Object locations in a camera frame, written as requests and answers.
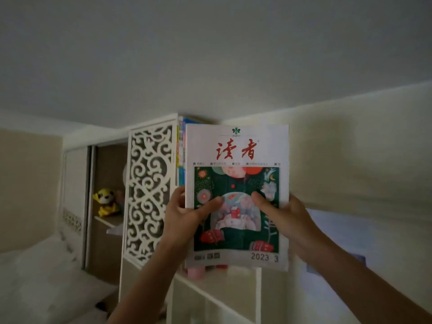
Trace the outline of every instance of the yellow stuffed toy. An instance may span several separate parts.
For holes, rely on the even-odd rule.
[[[120,211],[119,206],[114,202],[114,191],[111,189],[101,189],[93,195],[93,199],[101,204],[99,217],[108,216]]]

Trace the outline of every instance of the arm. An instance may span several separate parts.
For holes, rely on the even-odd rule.
[[[432,316],[337,246],[294,196],[281,209],[253,192],[254,203],[289,238],[294,252],[327,281],[360,323],[432,323]]]
[[[197,210],[185,209],[184,190],[182,186],[174,191],[166,208],[164,231],[156,251],[133,288],[117,305],[108,324],[156,323],[172,278],[186,257],[189,241],[199,223],[223,202],[217,197]]]

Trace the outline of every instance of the magazine logo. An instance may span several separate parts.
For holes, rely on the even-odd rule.
[[[232,132],[234,133],[233,136],[235,136],[235,137],[240,136],[240,129],[238,127],[233,128]]]

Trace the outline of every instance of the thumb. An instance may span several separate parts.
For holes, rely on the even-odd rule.
[[[216,198],[208,201],[202,207],[195,209],[194,211],[198,214],[199,218],[205,219],[208,214],[218,210],[223,204],[223,198],[221,196],[217,196]]]
[[[263,198],[262,195],[260,195],[256,191],[252,192],[251,196],[252,196],[252,201],[254,201],[254,204],[263,213],[265,213],[274,223],[277,224],[280,217],[279,209],[272,206],[270,202],[268,202],[265,198]]]

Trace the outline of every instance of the forearm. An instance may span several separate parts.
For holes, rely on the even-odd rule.
[[[432,316],[331,240],[316,243],[313,266],[361,323],[431,323]]]
[[[155,323],[181,259],[178,250],[173,250],[161,242],[108,323]]]

